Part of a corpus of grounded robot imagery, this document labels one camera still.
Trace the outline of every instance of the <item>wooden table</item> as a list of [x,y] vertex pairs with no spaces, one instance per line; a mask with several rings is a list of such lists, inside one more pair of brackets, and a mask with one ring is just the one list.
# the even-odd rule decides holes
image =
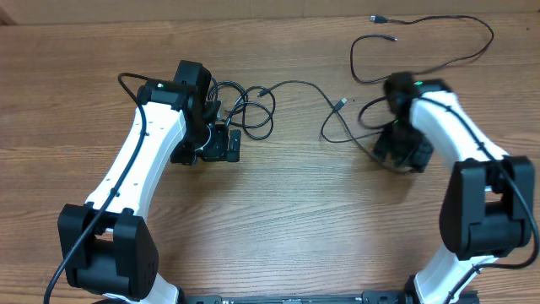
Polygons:
[[[422,79],[443,78],[493,141],[540,167],[540,15],[478,17],[495,31],[487,53]],[[349,99],[342,112],[361,134],[359,108],[382,91],[354,82],[348,52],[356,37],[371,33],[399,42],[357,45],[356,68],[365,78],[427,68],[475,52],[489,38],[467,21],[406,26],[367,18],[1,27],[0,302],[42,301],[62,258],[58,213],[95,189],[131,127],[134,105],[118,73],[172,79],[187,59],[245,87],[312,81],[332,100]],[[440,157],[424,174],[392,175],[353,144],[319,138],[329,107],[314,89],[291,84],[275,94],[272,136],[244,136],[239,163],[165,168],[148,219],[159,272],[189,295],[401,289],[441,242],[438,213],[449,173]],[[231,107],[234,92],[223,97]],[[389,117],[379,106],[366,119]],[[252,111],[248,120],[263,118]],[[344,138],[334,119],[328,133]],[[516,250],[507,262],[529,254],[530,247]],[[537,303],[540,268],[486,270],[469,287],[483,303]],[[53,297],[99,299],[65,277]]]

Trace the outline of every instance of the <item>tabletop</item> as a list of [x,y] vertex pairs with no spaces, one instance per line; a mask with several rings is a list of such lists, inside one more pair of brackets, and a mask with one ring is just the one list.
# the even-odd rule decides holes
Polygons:
[[[419,79],[444,79],[495,143],[539,167],[540,14],[478,17],[495,32],[488,51]],[[348,55],[355,38],[374,33],[398,42],[359,42],[355,68],[366,79],[468,55],[489,39],[469,21],[372,24],[367,17],[0,27],[0,302],[42,301],[62,260],[60,210],[97,187],[131,128],[135,106],[119,73],[172,79],[185,59],[244,87],[311,81],[332,101],[348,98],[342,113],[360,135],[359,109],[382,89],[356,83]],[[159,272],[188,295],[402,289],[441,244],[449,179],[441,158],[434,155],[425,173],[393,175],[353,144],[320,138],[330,108],[316,90],[288,84],[274,94],[273,133],[263,141],[244,136],[240,162],[165,167],[148,217]],[[221,96],[231,108],[235,92]],[[263,114],[250,109],[247,121]],[[366,114],[373,123],[390,117],[384,105]],[[327,127],[329,136],[346,138],[335,117]],[[530,250],[505,261],[520,262]],[[540,267],[485,270],[469,288],[483,303],[536,303]],[[98,299],[63,276],[51,302]]]

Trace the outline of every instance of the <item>cable connector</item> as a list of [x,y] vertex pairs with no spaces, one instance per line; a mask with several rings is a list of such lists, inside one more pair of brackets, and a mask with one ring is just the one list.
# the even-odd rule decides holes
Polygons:
[[377,23],[377,24],[386,23],[386,22],[388,22],[388,18],[380,16],[380,15],[372,15],[370,17],[370,21],[373,22],[373,23]]
[[347,98],[342,98],[335,106],[334,111],[339,111],[347,103]]
[[270,89],[264,89],[261,90],[259,93],[256,94],[257,97],[263,97],[264,95],[270,93]]

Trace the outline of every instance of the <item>wooden surface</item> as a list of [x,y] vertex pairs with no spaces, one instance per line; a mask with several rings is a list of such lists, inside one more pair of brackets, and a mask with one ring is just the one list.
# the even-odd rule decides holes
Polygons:
[[[423,79],[445,79],[493,141],[538,168],[540,15],[479,17],[496,33],[488,52]],[[188,59],[245,87],[312,81],[332,100],[349,99],[342,112],[361,134],[358,111],[381,95],[381,86],[353,81],[348,49],[371,33],[399,42],[357,45],[364,78],[426,68],[475,52],[489,38],[467,21],[405,26],[366,18],[0,28],[0,302],[42,301],[61,261],[58,213],[95,189],[131,127],[134,105],[118,73],[172,79]],[[275,94],[272,136],[244,136],[239,163],[165,168],[148,219],[159,272],[189,295],[400,289],[441,242],[438,214],[449,173],[440,157],[424,174],[394,176],[352,144],[321,141],[329,108],[311,87],[292,84]],[[233,92],[223,96],[231,107]],[[384,122],[389,115],[380,106],[366,118]],[[249,114],[250,122],[261,119],[260,112]],[[328,127],[344,138],[337,121]],[[507,262],[526,258],[528,249]],[[471,288],[483,303],[537,303],[540,268],[486,270]],[[99,299],[64,277],[53,296],[53,303]]]
[[10,24],[532,13],[538,0],[0,0]]

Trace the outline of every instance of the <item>cable plug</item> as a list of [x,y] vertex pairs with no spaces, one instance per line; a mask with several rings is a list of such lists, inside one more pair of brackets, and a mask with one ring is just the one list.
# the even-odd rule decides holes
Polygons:
[[257,97],[263,97],[264,95],[270,93],[270,89],[264,89],[261,90],[259,93],[256,94]]
[[370,21],[373,22],[373,23],[377,23],[377,24],[386,23],[386,22],[388,22],[388,18],[380,16],[380,15],[372,15],[370,17]]
[[334,111],[339,111],[343,106],[345,106],[345,103],[347,103],[347,98],[342,98],[335,106]]

